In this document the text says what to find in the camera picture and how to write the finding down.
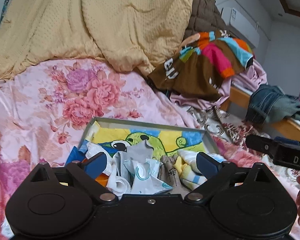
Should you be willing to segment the orange plastic cup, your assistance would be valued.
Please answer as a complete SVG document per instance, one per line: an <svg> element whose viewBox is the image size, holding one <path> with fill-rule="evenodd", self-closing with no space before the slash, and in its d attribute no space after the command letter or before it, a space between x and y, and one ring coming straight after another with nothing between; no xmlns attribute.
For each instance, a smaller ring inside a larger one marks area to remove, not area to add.
<svg viewBox="0 0 300 240"><path fill-rule="evenodd" d="M102 186L106 187L109 179L109 176L103 173L106 167L106 161L103 159L96 159L91 163L88 163L88 161L88 159L84 159L83 161L85 164L84 171L86 174Z"/></svg>

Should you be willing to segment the pastel striped sock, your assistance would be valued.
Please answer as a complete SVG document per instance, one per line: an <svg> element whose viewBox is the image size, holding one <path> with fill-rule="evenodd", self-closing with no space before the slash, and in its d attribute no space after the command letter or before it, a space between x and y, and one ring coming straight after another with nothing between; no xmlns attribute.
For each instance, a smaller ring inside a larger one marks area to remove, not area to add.
<svg viewBox="0 0 300 240"><path fill-rule="evenodd" d="M178 150L178 157L174 164L179 173L179 178L189 190L194 190L205 183L208 179L215 176L222 168L222 162L226 159L216 153L204 153L203 158L199 156L197 165L197 155L200 152Z"/></svg>

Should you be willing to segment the grey burlap drawstring pouch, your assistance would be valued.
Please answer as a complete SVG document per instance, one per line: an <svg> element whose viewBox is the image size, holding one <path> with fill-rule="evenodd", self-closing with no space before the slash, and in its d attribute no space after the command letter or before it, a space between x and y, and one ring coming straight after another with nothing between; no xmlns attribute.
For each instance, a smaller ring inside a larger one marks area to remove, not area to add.
<svg viewBox="0 0 300 240"><path fill-rule="evenodd" d="M174 164L176 162L176 156L163 155L160 159L162 163L159 169L158 178L173 187L172 193L179 193L181 191L181 182L179 178L179 173L175 169Z"/></svg>

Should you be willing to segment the white plastic tissue packet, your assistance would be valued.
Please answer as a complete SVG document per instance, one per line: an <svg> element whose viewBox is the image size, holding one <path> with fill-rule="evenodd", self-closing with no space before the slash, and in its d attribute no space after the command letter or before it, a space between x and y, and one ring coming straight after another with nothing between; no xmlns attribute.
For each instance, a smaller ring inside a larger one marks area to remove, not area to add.
<svg viewBox="0 0 300 240"><path fill-rule="evenodd" d="M131 194L160 194L173 189L166 182L158 179L162 163L155 159L146 159L144 163L125 160L123 166L128 172Z"/></svg>

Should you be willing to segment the yellow blue cartoon towel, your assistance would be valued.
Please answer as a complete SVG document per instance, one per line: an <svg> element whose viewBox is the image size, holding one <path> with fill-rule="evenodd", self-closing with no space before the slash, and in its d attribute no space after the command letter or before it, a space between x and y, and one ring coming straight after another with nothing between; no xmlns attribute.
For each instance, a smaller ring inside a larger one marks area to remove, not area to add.
<svg viewBox="0 0 300 240"><path fill-rule="evenodd" d="M117 152L126 152L129 146L145 141L153 148L152 158L160 160L163 155L174 156L178 150L201 152L205 150L201 132L144 129L142 127L119 128L118 124L93 122L85 130L79 147L73 147L66 163L74 160L84 161L93 157L88 145L92 144L98 152L112 158Z"/></svg>

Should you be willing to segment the grey metal tray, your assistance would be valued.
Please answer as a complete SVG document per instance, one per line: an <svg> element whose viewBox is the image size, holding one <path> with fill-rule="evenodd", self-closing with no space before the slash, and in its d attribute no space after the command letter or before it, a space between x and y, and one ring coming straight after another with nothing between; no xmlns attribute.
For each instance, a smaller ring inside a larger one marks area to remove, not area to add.
<svg viewBox="0 0 300 240"><path fill-rule="evenodd" d="M193 131L193 132L201 132L202 136L203 136L203 144L205 147L204 151L201 152L205 152L205 153L219 153L219 149L216 145L216 143L214 142L214 140L211 138L211 136L204 130L201 129L194 129L194 128L187 128L187 127L177 127L177 126L167 126L167 125L160 125L160 124L151 124L151 123L147 123L147 122L138 122L138 121L130 121L130 120L119 120L119 119L110 119L110 118L92 118L90 120L90 122L88 123L87 127L92 124L93 122L105 122L106 124L118 124L119 128L133 128L136 129L137 127L142 127L144 129L158 129L158 130L175 130L175 131ZM84 133L81 137L81 140L79 142L79 145L81 144L81 142L84 139L85 136L85 130Z"/></svg>

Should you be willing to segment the blue denim jeans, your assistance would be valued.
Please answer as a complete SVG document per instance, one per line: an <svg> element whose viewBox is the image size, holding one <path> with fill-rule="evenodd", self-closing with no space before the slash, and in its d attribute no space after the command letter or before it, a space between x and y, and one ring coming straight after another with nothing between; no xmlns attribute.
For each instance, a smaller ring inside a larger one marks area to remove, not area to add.
<svg viewBox="0 0 300 240"><path fill-rule="evenodd" d="M253 124L270 124L293 118L300 121L300 101L278 86L260 85L251 94L245 119Z"/></svg>

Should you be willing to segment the pink floral quilt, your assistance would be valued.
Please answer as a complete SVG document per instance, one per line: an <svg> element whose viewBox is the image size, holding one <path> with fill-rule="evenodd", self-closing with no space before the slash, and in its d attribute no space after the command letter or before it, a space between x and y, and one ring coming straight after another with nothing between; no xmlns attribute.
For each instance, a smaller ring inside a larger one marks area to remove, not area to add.
<svg viewBox="0 0 300 240"><path fill-rule="evenodd" d="M46 61L0 81L0 239L12 237L10 196L39 162L64 166L93 117L200 128L189 107L135 72L119 74L91 59ZM299 189L276 176L295 198Z"/></svg>

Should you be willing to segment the pale pink cloth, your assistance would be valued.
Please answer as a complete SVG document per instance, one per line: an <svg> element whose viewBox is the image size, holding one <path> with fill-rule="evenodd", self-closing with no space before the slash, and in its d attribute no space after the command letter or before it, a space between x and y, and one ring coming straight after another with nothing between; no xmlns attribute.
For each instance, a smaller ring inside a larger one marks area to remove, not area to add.
<svg viewBox="0 0 300 240"><path fill-rule="evenodd" d="M253 59L253 64L245 71L223 81L221 87L217 89L217 92L221 97L215 102L197 98L188 99L174 93L171 94L170 100L173 103L177 103L179 106L191 106L200 110L208 110L215 106L220 107L221 104L229 98L231 85L238 85L239 87L254 92L260 85L267 84L268 80L265 70L256 59Z"/></svg>

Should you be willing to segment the brown multicolour striped garment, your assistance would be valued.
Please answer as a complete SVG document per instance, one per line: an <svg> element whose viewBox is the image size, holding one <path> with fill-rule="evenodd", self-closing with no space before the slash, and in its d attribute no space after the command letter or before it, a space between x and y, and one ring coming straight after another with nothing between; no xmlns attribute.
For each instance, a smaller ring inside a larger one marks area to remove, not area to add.
<svg viewBox="0 0 300 240"><path fill-rule="evenodd" d="M150 83L166 93L217 101L223 81L253 64L247 42L224 30L196 33L182 42L175 55L148 75Z"/></svg>

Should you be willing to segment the beige yellow comforter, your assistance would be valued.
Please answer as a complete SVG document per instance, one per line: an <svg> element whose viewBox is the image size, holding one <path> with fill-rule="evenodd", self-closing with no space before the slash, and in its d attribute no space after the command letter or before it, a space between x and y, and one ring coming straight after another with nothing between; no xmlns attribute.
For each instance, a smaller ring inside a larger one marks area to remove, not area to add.
<svg viewBox="0 0 300 240"><path fill-rule="evenodd" d="M143 75L183 40L193 0L11 0L0 24L0 80L51 59L105 59Z"/></svg>

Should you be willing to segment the brown quilted jacket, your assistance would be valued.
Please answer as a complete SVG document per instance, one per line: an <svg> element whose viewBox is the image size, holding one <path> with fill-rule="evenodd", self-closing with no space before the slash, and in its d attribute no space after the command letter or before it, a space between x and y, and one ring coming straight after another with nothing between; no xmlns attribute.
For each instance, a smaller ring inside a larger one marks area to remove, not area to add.
<svg viewBox="0 0 300 240"><path fill-rule="evenodd" d="M216 30L226 31L230 37L235 37L221 17L215 0L193 0L192 12L183 40L201 32Z"/></svg>

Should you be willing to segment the white wall air conditioner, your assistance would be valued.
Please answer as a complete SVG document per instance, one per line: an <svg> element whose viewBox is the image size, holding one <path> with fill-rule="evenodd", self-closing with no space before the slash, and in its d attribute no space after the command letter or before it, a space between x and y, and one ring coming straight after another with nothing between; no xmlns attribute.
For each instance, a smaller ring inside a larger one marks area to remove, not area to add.
<svg viewBox="0 0 300 240"><path fill-rule="evenodd" d="M221 16L230 32L245 40L252 48L257 48L260 41L257 29L235 8L224 7Z"/></svg>

